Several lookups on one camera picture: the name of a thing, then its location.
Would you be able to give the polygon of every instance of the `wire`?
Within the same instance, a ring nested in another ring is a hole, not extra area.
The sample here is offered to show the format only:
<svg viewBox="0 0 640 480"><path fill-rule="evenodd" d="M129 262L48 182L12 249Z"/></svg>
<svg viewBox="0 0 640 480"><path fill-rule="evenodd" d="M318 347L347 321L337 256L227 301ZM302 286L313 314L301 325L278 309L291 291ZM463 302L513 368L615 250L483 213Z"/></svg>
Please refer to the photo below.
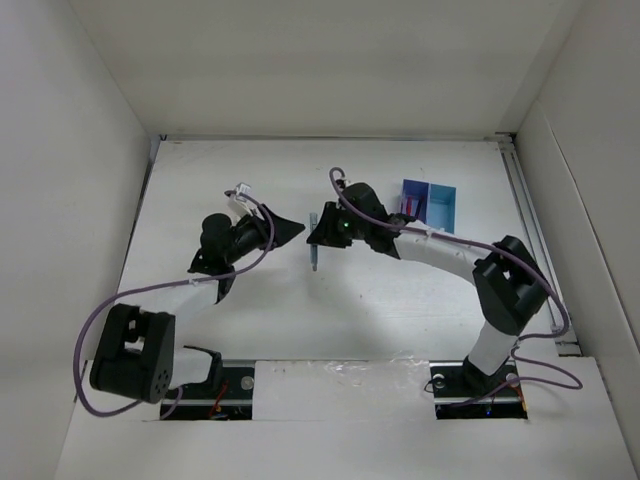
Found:
<svg viewBox="0 0 640 480"><path fill-rule="evenodd" d="M222 384L222 390L220 390L220 393L216 397L216 403L214 403L213 406L211 407L211 410L209 410L209 418L213 417L213 414L216 413L216 411L218 410L218 404L220 403L220 399L224 396L225 393L227 393L228 388L229 388L229 380L225 380L224 383Z"/></svg>
<svg viewBox="0 0 640 480"><path fill-rule="evenodd" d="M398 231L402 231L402 232L411 232L411 233L416 233L418 235L431 235L434 238L439 238L440 240L444 240L444 241L447 241L447 242L456 243L456 244L459 244L459 245L467 245L469 247L480 248L480 249L483 249L483 250L489 250L490 252L493 252L493 253L497 253L498 255L500 255L500 256L512 261L513 263L518 265L520 268L522 268L525 272L527 272L528 275L530 275L536 282L538 282L542 286L542 288L547 293L547 295L549 295L549 297L557 305L558 310L560 311L560 316L562 317L562 322L563 322L562 323L562 328L560 328L560 330L558 330L557 332L553 332L553 333L529 333L527 335L522 335L521 337L518 338L518 343L511 350L511 356L515 360L521 361L523 363L530 363L532 365L538 365L538 366L541 366L541 367L551 368L551 369L553 369L553 370L555 370L557 372L560 372L560 373L568 376L569 378L571 378L575 382L575 385L555 382L553 380L547 380L545 378L539 378L539 377L514 377L510 381L507 381L507 382L504 382L504 383L500 384L499 386L497 386L496 388L491 390L489 393L487 393L487 394L485 394L485 395L483 395L481 397L471 398L471 399L466 400L464 402L456 403L456 404L453 404L453 405L458 406L458 407L464 407L464 406L467 406L467 405L471 405L471 404L476 403L476 402L478 402L480 400L484 400L485 398L488 398L488 397L491 397L491 396L495 395L499 391L503 390L504 388L507 388L507 387L511 386L511 384L513 384L515 382L522 382L522 381L534 381L534 382L539 382L539 383L545 383L547 385L553 385L553 386L560 387L560 388L567 388L567 389L570 389L570 390L580 390L580 389L583 388L584 385L582 384L580 379L578 377L576 377L574 374L572 374L571 372L569 372L568 370L565 370L564 368L557 367L557 366L552 365L552 364L547 363L547 362L541 362L539 360L531 360L531 359L520 357L520 356L515 354L515 351L519 348L519 344L522 343L523 341L529 340L529 339L532 339L532 338L557 338L557 337L561 337L561 336L563 336L565 333L567 333L569 331L569 328L571 326L571 322L569 320L569 312L567 311L566 307L562 303L562 300L560 299L560 296L553 290L553 288L551 287L549 282L547 282L546 279L541 274L539 274L535 269L533 269L532 267L527 265L527 263L524 262L523 260L521 260L520 258L516 257L515 255L513 255L510 252L507 252L506 250L503 250L502 248L496 247L495 245L491 245L491 244L483 243L483 242L477 242L475 240L466 240L466 239L463 239L463 238L453 237L451 235L445 235L443 233L436 232L436 231L427 232L427 230L424 230L422 228L411 227L411 226L408 226L408 225L404 225L404 226L392 225L390 223L381 222L380 220L377 220L377 219L375 219L373 217L370 217L369 215L367 215L367 214L361 212L360 210L358 210L349 201L349 199L347 199L347 197L344 195L344 193L342 193L342 190L341 190L340 185L339 185L340 180L336 180L335 175L334 175L335 173L339 173L341 175L341 177L342 177L341 180L344 180L345 173L344 173L344 170L342 168L340 168L340 167L333 167L331 170L329 170L329 180L331 181L331 185L333 186L333 189L335 190L336 194L338 195L338 198L340 199L340 202L344 205L345 208L347 208L348 210L350 210L352 213L356 214L357 216L359 216L363 220L366 220L366 221L368 221L368 222L370 222L370 223L372 223L374 225L378 225L380 227L388 228L390 230L398 230Z"/></svg>
<svg viewBox="0 0 640 480"><path fill-rule="evenodd" d="M178 404L180 403L180 400L182 400L182 394L183 393L184 393L184 389L182 388L182 385L181 385L181 386L178 387L178 395L176 395L176 399L174 400L174 402L169 407L169 410L167 410L162 415L160 415L160 420L164 420L165 418L169 418L169 416L173 412L176 411L176 408L178 408Z"/></svg>
<svg viewBox="0 0 640 480"><path fill-rule="evenodd" d="M235 192L233 190L229 190L229 191L225 192L225 195L230 196L230 195L232 195L234 193ZM146 293L146 292L151 292L151 291L154 291L154 290L160 290L160 289L163 289L163 288L182 287L182 286L186 286L186 285L194 285L194 284L198 284L198 283L213 282L215 280L225 280L227 278L236 277L236 276L241 275L243 273L246 273L249 270L251 270L254 267L256 267L260 262L262 262L264 257L267 256L267 253L269 253L269 251L273 247L273 242L274 242L274 239L275 239L275 225L273 223L273 219L271 218L271 215L269 215L269 211L266 208L264 208L260 203L258 203L258 201L256 201L255 199L253 199L252 197L250 197L249 195L247 195L245 193L238 193L237 195L240 196L240 197L244 197L247 200L249 200L251 203L253 203L258 208L258 210L260 210L260 213L262 213L262 216L264 217L264 219L269 224L269 240L267 241L267 245L266 245L264 251L262 252L262 254L253 263L251 263L250 265L248 265L248 266L246 266L244 268L241 268L240 270L238 270L236 272L225 273L225 274L222 274L222 275L215 275L215 276L212 276L212 277L189 278L189 279L185 279L185 280L158 283L156 285L149 285L147 287L140 287L140 288L134 288L134 289L131 289L131 290L125 290L123 292L116 293L115 295L112 295L111 297L107 298L100 305L98 305L93 310L93 312L91 312L91 314L89 315L89 317L85 321L84 325L80 329L80 333L78 334L78 339L76 340L76 345L75 345L75 348L73 350L73 383L74 383L75 388L76 388L76 395L78 397L78 400L80 400L80 403L82 404L82 406L90 414L92 414L92 415L94 415L96 417L101 417L101 418L113 417L115 415L119 415L119 414L124 413L124 412L126 412L128 410L131 410L133 407L135 407L135 406L139 405L140 403L142 403L140 400L136 400L135 402L131 402L131 403L125 405L124 407L120 407L120 408L117 408L115 410L111 410L111 411L107 411L107 412L100 411L100 410L97 410L96 408L94 408L93 405L91 405L91 403L89 403L89 399L87 398L87 395L86 395L86 393L84 391L84 388L82 387L82 376L80 374L80 357L81 357L81 353L82 353L82 345L84 344L84 341L85 341L85 339L87 337L87 333L89 332L89 329L91 328L93 323L98 318L98 315L100 315L100 313L105 308L107 308L109 305L111 305L113 302L115 302L116 300L118 300L120 298L128 297L130 295L135 295L135 294L138 294L138 293Z"/></svg>

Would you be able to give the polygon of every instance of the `white panel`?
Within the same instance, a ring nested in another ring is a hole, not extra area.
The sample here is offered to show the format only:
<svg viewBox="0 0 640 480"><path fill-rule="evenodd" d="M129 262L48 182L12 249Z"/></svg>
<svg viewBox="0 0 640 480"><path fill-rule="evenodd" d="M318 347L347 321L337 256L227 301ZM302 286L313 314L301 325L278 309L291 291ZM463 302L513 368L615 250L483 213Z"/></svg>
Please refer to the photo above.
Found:
<svg viewBox="0 0 640 480"><path fill-rule="evenodd" d="M429 362L257 362L254 420L390 420L433 415Z"/></svg>
<svg viewBox="0 0 640 480"><path fill-rule="evenodd" d="M589 216L539 103L522 125L517 146L578 338L584 351L598 360L629 450L640 465L640 353Z"/></svg>
<svg viewBox="0 0 640 480"><path fill-rule="evenodd" d="M540 95L637 337L638 85L640 2L591 1Z"/></svg>
<svg viewBox="0 0 640 480"><path fill-rule="evenodd" d="M283 405L272 408L284 413L288 406L299 418L311 419L315 413L316 421L144 422L142 418L153 418L151 412L157 418L157 406L141 407L144 416L136 417L136 409L112 419L91 417L78 406L56 479L635 479L595 362L563 358L554 363L582 378L585 389L525 384L527 421L436 420L430 400L416 395L420 385L400 389L407 399L399 406L415 407L405 412L410 415L404 420L392 416L347 421L342 407L354 406L353 392L345 393L341 403L332 378L301 374L305 364L294 367L293 375L285 373L288 381L277 382L285 392L299 388L295 395L278 399ZM396 371L400 386L411 385L413 378L412 367L405 366L409 371L404 374L400 367ZM538 367L520 369L525 375L550 376ZM380 378L391 380L389 372L384 369ZM355 380L357 372L351 373ZM262 380L269 382L270 375L256 377L256 385ZM324 388L335 393L335 402ZM314 403L317 395L325 395L332 404ZM104 407L122 403L99 397ZM301 406L305 400L308 405ZM384 400L378 400L383 406ZM375 399L362 401L368 408ZM315 412L314 405L319 407ZM336 419L317 421L322 418L317 414L332 409Z"/></svg>
<svg viewBox="0 0 640 480"><path fill-rule="evenodd" d="M66 1L0 2L0 478L46 479L82 319L113 292L148 139Z"/></svg>
<svg viewBox="0 0 640 480"><path fill-rule="evenodd" d="M336 196L327 172L342 166L396 210L402 179L457 187L456 234L494 242L523 237L496 143L382 141L165 142L131 243L120 290L185 278L202 220L227 212L223 191L244 181L285 218L308 223ZM484 323L475 288L462 278L399 262L356 242L321 248L309 264L308 231L239 277L223 302L189 325L185 342L236 359L374 359L424 354L463 359ZM243 266L257 252L242 259ZM164 291L124 299L156 311ZM528 331L550 330L543 309ZM528 342L555 353L553 341Z"/></svg>
<svg viewBox="0 0 640 480"><path fill-rule="evenodd" d="M515 131L581 0L71 0L148 131Z"/></svg>

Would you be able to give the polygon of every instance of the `blue object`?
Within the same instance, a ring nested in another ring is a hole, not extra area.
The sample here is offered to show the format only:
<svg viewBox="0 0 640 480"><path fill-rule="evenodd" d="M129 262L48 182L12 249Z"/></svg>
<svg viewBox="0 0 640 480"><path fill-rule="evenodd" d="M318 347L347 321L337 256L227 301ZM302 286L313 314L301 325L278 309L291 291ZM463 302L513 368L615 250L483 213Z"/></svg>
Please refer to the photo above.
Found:
<svg viewBox="0 0 640 480"><path fill-rule="evenodd" d="M405 179L402 182L400 213L416 217L430 227L455 233L456 189Z"/></svg>

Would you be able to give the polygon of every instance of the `purple cable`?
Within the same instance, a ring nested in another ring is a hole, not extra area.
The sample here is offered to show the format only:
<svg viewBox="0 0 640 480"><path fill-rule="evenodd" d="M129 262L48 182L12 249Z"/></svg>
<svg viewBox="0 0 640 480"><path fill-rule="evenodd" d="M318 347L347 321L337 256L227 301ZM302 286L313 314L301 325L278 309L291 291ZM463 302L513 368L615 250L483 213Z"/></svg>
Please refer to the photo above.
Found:
<svg viewBox="0 0 640 480"><path fill-rule="evenodd" d="M338 185L338 182L336 181L334 174L335 173L339 173L342 178L345 178L345 173L344 170L340 167L333 167L331 170L329 170L329 179L331 180L331 185L333 186L333 189L335 190L336 194L338 195L338 198L340 198L340 202L347 208L349 209L351 212L355 213L356 215L358 215L360 218L366 220L367 222L370 222L374 225L378 225L380 227L384 227L384 228L388 228L391 230L399 230L399 231L404 231L404 232L411 232L411 233L417 233L418 235L427 235L427 231L423 230L422 228L417 228L417 227L410 227L410 226L398 226L398 225L392 225L390 223L386 223L386 222L381 222L380 220L376 220L373 217L370 217L369 215L366 215L365 213L362 213L360 210L358 210L356 207L354 207L351 202L347 199L347 197L342 193L342 190L340 189L340 185ZM525 272L527 272L527 274L529 274L531 277L533 277L533 279L540 283L540 285L542 286L542 288L544 289L544 291L547 293L547 295L549 295L549 297L551 297L551 299L553 300L553 302L558 306L558 310L560 310L560 315L562 316L562 328L555 332L555 333L529 333L527 335L523 335L521 337L518 338L518 343L523 342L524 340L528 340L531 338L557 338L557 337L561 337L562 335L564 335L565 333L567 333L567 331L569 330L570 327L570 320L569 320L569 312L567 312L566 307L564 306L564 304L562 303L562 300L560 300L560 297L558 296L558 294L553 290L553 288L551 288L551 285L549 285L549 282L547 282L545 280L545 278L540 275L538 272L536 272L533 268L531 268L529 265L527 265L524 261L522 261L520 258L516 257L515 255L513 255L510 252L507 252L506 250L503 250L499 247L496 247L495 245L491 245L488 243L483 243L483 242L476 242L475 240L465 240L462 238L457 238L457 237L453 237L450 235L445 235L443 233L439 233L439 232L431 232L431 236L433 238L439 238L441 240L447 241L447 242L451 242L451 243L457 243L459 245L467 245L470 247L476 247L476 248L481 248L483 250L489 250L490 252L493 253L497 253L498 255L501 255L502 257L511 260L513 263L515 263L516 265L518 265L519 267L521 267ZM552 365L551 363L547 363L547 362L541 362L539 360L530 360L530 359L526 359L523 357L519 357L515 354L515 351L519 348L519 345L516 345L512 350L511 350L511 356L518 361L521 361L523 363L530 363L533 365L538 365L541 367L546 367L546 368L551 368L552 370L556 370L557 372L560 372L564 375L567 375L569 378L571 378L574 382L576 382L575 385L567 385L564 383L560 383L560 382L554 382L553 380L547 380L544 378L539 378L539 377L516 377L511 379L510 382L504 382L502 384L500 384L499 386L497 386L495 389L493 389L492 391L490 391L489 393L481 396L481 397L477 397L477 398L472 398L469 400L466 400L464 402L460 402L455 404L458 407L464 407L467 405L471 405L475 402L478 402L480 400L484 400L485 398L488 397L492 397L493 395L495 395L496 393L498 393L500 390L503 390L506 387L511 386L511 384L517 383L517 382L521 382L521 381L535 381L535 382L539 382L539 383L546 383L548 385L554 385L556 387L561 387L561 388L568 388L571 390L580 390L583 387L582 382L580 381L580 379L578 379L578 377L576 377L574 374L572 374L571 372L560 368L560 367L556 367L555 365Z"/></svg>
<svg viewBox="0 0 640 480"><path fill-rule="evenodd" d="M182 385L180 385L178 387L178 395L176 395L176 399L174 400L174 402L169 407L169 410L167 410L162 415L160 415L160 420L164 420L165 418L169 418L169 416L173 412L175 412L176 408L178 408L178 404L180 403L180 400L182 400L182 394L183 393L184 393L184 389L182 388Z"/></svg>
<svg viewBox="0 0 640 480"><path fill-rule="evenodd" d="M230 196L231 194L233 194L235 192L232 191L232 190L229 190L229 191L226 191L224 193L225 193L225 195ZM213 282L214 280L225 280L227 278L231 278L231 277L235 277L235 276L241 275L241 274L243 274L245 272L248 272L249 270L254 268L256 265L258 265L260 262L262 262L262 260L267 255L267 253L269 253L269 251L271 250L271 247L273 246L273 241L274 241L274 238L275 238L275 225L273 224L273 219L271 218L271 215L269 215L269 212L260 203L258 203L256 200L254 200L249 195L246 195L244 193L238 193L238 196L246 198L251 203L253 203L256 207L258 207L258 210L260 210L260 213L262 213L262 216L264 217L264 219L269 224L269 240L267 241L267 245L266 245L264 251L256 259L255 262L253 262L251 265L248 265L248 266L246 266L244 268L241 268L240 270L238 270L236 272L225 273L225 274L222 274L222 275L215 275L213 277L200 277L200 278L191 278L191 279L186 279L186 280L177 280L177 281L174 281L174 282L158 283L156 285L149 285L147 287L140 287L140 288L134 288L132 290L125 290L124 292L116 293L115 295L112 295L111 297L107 298L104 302L102 302L100 305L98 305L93 312L91 312L91 314L89 315L89 317L85 321L84 325L80 329L80 333L78 334L78 339L76 340L76 346L75 346L74 351L73 351L73 383L75 384L76 395L78 396L78 400L80 400L80 403L82 403L82 406L90 414L95 415L96 417L102 417L102 418L113 417L115 415L119 415L119 414L124 413L124 412L126 412L128 410L131 410L133 407L135 407L135 406L139 405L140 403L142 403L141 401L136 400L135 402L129 403L128 405L125 405L124 407L118 408L116 410L111 410L109 412L102 412L100 410L96 410L89 403L89 400L87 399L87 395L84 392L84 389L82 388L82 377L81 377L81 374L80 374L80 355L82 353L82 345L84 344L84 340L85 340L85 338L87 336L87 333L89 332L89 328L91 327L93 322L95 322L96 318L98 318L98 315L100 315L100 312L102 312L102 310L104 310L106 307L111 305L116 300L118 300L118 299L120 299L122 297L128 297L129 295L135 295L137 293L151 292L153 290L160 290L160 289L163 289L163 288L182 287L182 286L186 286L186 285L193 285L193 284L196 284L196 283ZM178 402L180 401L180 398L181 398L181 395L179 395L176 398L176 401L172 405L172 409L173 410L175 410L175 407L178 405Z"/></svg>

